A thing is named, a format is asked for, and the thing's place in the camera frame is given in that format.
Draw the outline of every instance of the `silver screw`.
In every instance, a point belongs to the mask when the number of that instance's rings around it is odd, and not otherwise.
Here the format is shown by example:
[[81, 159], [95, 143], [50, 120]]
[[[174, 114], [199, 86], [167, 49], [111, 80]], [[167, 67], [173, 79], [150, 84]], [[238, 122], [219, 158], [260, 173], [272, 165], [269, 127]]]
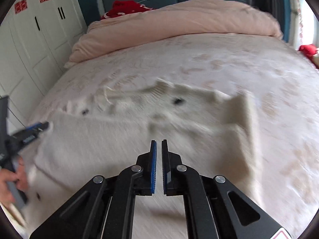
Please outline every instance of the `silver screw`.
[[139, 165], [133, 165], [131, 169], [133, 172], [139, 172], [142, 168]]
[[103, 177], [98, 175], [93, 178], [94, 183], [101, 183], [103, 181]]
[[181, 164], [181, 165], [178, 165], [176, 169], [180, 172], [185, 172], [187, 170], [187, 167]]
[[224, 183], [226, 181], [226, 179], [224, 176], [218, 175], [218, 176], [216, 176], [215, 181], [218, 183]]

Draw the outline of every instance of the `red fabric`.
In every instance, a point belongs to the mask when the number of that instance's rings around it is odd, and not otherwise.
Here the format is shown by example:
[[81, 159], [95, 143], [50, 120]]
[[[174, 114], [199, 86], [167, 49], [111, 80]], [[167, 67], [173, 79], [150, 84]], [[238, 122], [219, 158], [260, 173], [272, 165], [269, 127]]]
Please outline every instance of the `red fabric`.
[[101, 20], [107, 18], [115, 18], [125, 14], [132, 14], [137, 12], [146, 12], [153, 10], [153, 8], [148, 8], [143, 4], [139, 4], [134, 1], [115, 1], [113, 3], [112, 9], [105, 13]]
[[315, 45], [301, 45], [299, 51], [301, 51], [301, 53], [303, 53], [316, 66], [316, 68], [318, 68], [312, 58], [315, 54], [317, 54], [317, 47]]

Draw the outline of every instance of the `blue strip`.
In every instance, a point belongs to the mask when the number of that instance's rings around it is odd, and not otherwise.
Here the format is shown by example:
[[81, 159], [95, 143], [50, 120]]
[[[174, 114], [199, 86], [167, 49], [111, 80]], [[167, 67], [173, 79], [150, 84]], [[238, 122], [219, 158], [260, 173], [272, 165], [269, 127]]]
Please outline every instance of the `blue strip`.
[[38, 122], [37, 124], [34, 124], [33, 126], [26, 127], [26, 130], [30, 130], [30, 129], [36, 128], [37, 126], [39, 126], [41, 124], [42, 124], [41, 122]]
[[152, 154], [152, 169], [151, 169], [151, 193], [155, 193], [155, 180], [156, 180], [156, 154], [157, 154], [157, 143], [154, 142]]
[[290, 21], [291, 21], [291, 7], [290, 7], [290, 0], [284, 0], [284, 11], [285, 11], [285, 25], [284, 25], [284, 37], [283, 40], [288, 42], [289, 41], [289, 31], [290, 31]]

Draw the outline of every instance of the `hand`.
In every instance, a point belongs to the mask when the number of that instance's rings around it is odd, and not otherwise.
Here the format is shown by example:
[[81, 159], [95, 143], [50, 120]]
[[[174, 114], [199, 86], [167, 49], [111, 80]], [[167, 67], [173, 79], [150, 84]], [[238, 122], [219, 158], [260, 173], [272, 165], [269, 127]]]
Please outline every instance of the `hand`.
[[6, 182], [15, 182], [18, 190], [26, 191], [28, 189], [27, 175], [24, 168], [23, 159], [20, 157], [18, 160], [19, 166], [17, 172], [11, 172], [7, 169], [0, 170], [0, 202], [9, 207], [11, 203], [15, 202], [15, 199], [8, 189]]

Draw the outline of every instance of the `wrinkled fabric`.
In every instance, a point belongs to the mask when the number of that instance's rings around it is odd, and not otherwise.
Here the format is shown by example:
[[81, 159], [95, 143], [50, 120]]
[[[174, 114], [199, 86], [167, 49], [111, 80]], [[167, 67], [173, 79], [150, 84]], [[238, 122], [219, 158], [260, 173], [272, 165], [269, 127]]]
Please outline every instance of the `wrinkled fabric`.
[[[254, 94], [264, 210], [297, 238], [319, 208], [319, 76], [307, 58], [277, 38], [184, 35], [80, 63], [49, 91], [30, 123], [46, 120], [53, 110], [96, 93], [101, 85], [128, 91], [154, 85], [158, 77], [230, 96], [243, 90]], [[138, 198], [138, 206], [145, 200]], [[37, 213], [47, 215], [41, 207]], [[170, 238], [173, 230], [180, 229], [181, 213], [167, 207], [161, 217], [170, 226], [158, 234]]]
[[189, 0], [90, 24], [87, 34], [74, 45], [65, 67], [119, 49], [194, 33], [282, 37], [280, 25], [272, 15], [245, 3]]
[[[176, 98], [183, 104], [174, 104]], [[202, 175], [225, 175], [262, 205], [258, 119], [248, 92], [230, 97], [158, 80], [131, 92], [101, 87], [63, 109], [48, 119], [51, 131], [41, 139], [34, 161], [70, 190], [94, 175], [117, 175], [147, 152], [151, 140], [160, 147], [168, 139], [170, 148]]]

